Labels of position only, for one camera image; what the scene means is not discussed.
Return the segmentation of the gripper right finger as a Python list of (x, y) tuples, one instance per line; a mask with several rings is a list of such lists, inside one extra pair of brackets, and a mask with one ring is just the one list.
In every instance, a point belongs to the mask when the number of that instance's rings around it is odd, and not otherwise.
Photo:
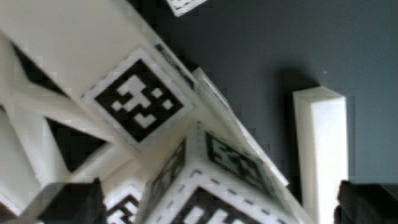
[(341, 182), (334, 224), (398, 224), (398, 184)]

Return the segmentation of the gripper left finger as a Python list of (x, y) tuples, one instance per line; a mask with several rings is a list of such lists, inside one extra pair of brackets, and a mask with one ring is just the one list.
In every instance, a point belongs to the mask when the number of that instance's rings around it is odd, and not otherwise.
[(106, 224), (103, 199), (99, 180), (48, 184), (16, 224)]

